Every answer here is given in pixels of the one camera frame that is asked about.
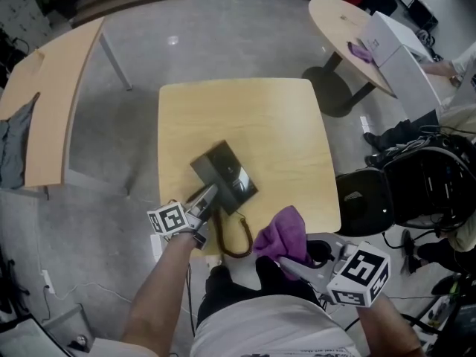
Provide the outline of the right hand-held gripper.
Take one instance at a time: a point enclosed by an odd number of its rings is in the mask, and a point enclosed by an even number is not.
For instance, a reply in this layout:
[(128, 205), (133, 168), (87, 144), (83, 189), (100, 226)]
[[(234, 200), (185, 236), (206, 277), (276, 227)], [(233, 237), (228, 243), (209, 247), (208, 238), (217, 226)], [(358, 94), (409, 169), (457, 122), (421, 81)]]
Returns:
[(306, 235), (313, 264), (281, 257), (286, 273), (315, 286), (333, 304), (370, 307), (390, 278), (390, 255), (368, 242), (358, 245), (334, 233)]

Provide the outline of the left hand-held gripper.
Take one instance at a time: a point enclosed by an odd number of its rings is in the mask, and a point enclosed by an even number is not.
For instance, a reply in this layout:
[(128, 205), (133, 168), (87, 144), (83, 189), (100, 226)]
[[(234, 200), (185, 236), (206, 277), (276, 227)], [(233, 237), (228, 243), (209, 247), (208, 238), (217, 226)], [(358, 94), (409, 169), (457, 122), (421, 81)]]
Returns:
[(195, 192), (183, 205), (171, 202), (147, 211), (154, 232), (162, 237), (191, 234), (196, 248), (202, 250), (208, 242), (208, 220), (211, 217), (218, 187), (209, 184)]

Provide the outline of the purple cloth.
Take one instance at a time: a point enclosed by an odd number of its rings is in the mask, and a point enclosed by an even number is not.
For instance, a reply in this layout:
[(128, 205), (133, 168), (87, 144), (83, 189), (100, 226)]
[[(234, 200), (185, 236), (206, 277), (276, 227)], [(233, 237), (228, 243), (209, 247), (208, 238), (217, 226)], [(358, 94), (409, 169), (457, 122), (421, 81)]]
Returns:
[(269, 257), (275, 262), (281, 257), (308, 266), (312, 262), (307, 251), (305, 222), (292, 205), (280, 210), (258, 233), (252, 250), (258, 257)]

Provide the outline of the person's right forearm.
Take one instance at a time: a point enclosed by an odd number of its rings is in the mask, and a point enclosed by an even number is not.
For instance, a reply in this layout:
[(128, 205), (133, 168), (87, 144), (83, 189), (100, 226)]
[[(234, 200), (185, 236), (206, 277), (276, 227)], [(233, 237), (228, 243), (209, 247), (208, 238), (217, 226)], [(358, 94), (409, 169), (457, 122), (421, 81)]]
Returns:
[(371, 357), (426, 357), (416, 332), (385, 294), (357, 313)]

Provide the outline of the person's left forearm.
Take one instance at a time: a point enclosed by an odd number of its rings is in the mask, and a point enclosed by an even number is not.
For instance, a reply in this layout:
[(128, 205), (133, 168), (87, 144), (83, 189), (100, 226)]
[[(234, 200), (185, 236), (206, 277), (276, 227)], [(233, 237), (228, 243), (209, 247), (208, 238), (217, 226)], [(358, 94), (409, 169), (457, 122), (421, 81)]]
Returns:
[(191, 233), (177, 234), (132, 301), (122, 341), (169, 357), (187, 276), (196, 246)]

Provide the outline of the person's white shirt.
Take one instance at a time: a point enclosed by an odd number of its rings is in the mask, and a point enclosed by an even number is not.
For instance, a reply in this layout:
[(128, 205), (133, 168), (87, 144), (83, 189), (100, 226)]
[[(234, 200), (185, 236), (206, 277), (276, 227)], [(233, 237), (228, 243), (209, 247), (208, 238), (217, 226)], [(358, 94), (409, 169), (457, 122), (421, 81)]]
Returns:
[(190, 357), (361, 357), (354, 341), (307, 300), (272, 295), (244, 300), (207, 317)]

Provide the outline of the person's black trousers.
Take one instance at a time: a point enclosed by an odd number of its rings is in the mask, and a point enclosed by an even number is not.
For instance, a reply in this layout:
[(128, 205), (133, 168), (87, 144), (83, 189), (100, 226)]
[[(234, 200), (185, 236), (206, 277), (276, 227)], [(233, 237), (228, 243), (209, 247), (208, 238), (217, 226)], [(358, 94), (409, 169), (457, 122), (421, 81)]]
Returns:
[(225, 264), (214, 266), (205, 283), (205, 296), (198, 310), (197, 324), (201, 324), (212, 314), (235, 303), (265, 296), (288, 295), (319, 304), (309, 284), (302, 280), (289, 279), (278, 264), (269, 257), (258, 257), (255, 261), (255, 269), (261, 284), (259, 290), (235, 283)]

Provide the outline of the white power strip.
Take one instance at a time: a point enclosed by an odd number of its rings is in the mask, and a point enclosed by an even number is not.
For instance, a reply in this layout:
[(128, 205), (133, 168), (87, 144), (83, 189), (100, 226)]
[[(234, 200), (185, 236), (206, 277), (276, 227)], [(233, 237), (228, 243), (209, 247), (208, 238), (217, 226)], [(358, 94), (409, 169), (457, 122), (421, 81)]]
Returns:
[(53, 286), (53, 283), (51, 281), (51, 277), (50, 277), (50, 274), (48, 273), (48, 271), (43, 269), (41, 271), (41, 275), (42, 275), (42, 277), (44, 278), (44, 281), (45, 281), (45, 288), (48, 290), (48, 292), (51, 295), (55, 295), (56, 292), (55, 292), (55, 289), (54, 289), (54, 286)]

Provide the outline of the long wooden table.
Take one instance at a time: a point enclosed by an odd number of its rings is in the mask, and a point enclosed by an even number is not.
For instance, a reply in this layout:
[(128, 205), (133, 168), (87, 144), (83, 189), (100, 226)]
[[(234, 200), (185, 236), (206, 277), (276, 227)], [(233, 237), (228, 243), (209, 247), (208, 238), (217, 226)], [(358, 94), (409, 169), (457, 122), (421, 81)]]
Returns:
[(123, 87), (132, 84), (116, 58), (103, 29), (95, 19), (50, 41), (13, 69), (0, 97), (0, 119), (8, 119), (38, 94), (30, 122), (25, 158), (25, 183), (13, 193), (48, 198), (54, 185), (83, 187), (127, 196), (125, 187), (74, 171), (69, 166), (71, 132), (81, 82), (95, 45), (101, 45)]

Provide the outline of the grey garment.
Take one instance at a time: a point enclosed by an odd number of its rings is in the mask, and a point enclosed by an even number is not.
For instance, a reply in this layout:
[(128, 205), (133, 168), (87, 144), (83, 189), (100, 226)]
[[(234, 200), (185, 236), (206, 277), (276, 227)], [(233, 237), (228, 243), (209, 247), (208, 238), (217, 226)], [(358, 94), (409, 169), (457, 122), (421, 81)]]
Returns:
[(7, 120), (0, 120), (0, 188), (16, 190), (25, 184), (30, 122), (40, 92)]

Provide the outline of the tall white box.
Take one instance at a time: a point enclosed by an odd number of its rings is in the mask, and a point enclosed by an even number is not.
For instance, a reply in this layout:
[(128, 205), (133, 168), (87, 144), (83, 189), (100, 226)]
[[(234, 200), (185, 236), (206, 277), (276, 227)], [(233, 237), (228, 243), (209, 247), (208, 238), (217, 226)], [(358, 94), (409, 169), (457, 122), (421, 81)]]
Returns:
[(416, 120), (449, 102), (456, 91), (447, 78), (426, 74), (404, 45), (397, 48), (379, 70), (409, 120)]

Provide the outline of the small purple rag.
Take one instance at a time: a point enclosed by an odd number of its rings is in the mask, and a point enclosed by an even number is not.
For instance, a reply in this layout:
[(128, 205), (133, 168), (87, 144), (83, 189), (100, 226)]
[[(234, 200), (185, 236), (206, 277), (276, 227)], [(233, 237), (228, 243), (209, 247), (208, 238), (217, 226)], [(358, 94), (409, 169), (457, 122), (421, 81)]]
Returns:
[(365, 63), (371, 64), (373, 62), (373, 56), (371, 52), (368, 51), (365, 47), (354, 44), (353, 42), (347, 42), (347, 48), (353, 56), (359, 58)]

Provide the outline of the round wooden table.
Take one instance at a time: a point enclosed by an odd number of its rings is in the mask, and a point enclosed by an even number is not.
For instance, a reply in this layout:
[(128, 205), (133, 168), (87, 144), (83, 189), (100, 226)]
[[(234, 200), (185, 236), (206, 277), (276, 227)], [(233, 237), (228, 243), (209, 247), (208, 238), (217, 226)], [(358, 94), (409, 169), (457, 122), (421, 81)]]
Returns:
[[(322, 113), (334, 118), (348, 115), (374, 89), (395, 96), (375, 63), (366, 63), (352, 55), (347, 45), (358, 42), (361, 29), (370, 19), (368, 13), (343, 0), (311, 0), (309, 13), (319, 34), (332, 49), (324, 65), (308, 68), (302, 74), (303, 79), (311, 82)], [(365, 80), (354, 94), (335, 72), (343, 61)]]

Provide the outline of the grey locker cabinet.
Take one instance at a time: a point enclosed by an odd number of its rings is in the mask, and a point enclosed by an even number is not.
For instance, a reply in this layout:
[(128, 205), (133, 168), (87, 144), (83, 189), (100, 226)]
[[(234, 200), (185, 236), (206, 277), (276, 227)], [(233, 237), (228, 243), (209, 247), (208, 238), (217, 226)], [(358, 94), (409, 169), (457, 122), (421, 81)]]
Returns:
[(0, 28), (33, 48), (43, 46), (51, 34), (49, 21), (35, 0), (0, 0)]

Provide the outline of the square wooden pedestal table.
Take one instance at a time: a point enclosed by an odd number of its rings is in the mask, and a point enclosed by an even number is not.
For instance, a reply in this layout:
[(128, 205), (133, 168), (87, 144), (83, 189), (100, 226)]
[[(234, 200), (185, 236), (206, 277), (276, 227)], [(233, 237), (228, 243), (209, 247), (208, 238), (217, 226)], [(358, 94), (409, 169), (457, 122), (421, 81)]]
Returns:
[(158, 94), (158, 186), (161, 203), (186, 201), (202, 187), (191, 162), (228, 143), (257, 193), (222, 217), (226, 247), (248, 247), (243, 225), (257, 234), (287, 206), (313, 233), (341, 227), (338, 193), (324, 122), (304, 79), (210, 80), (163, 86)]

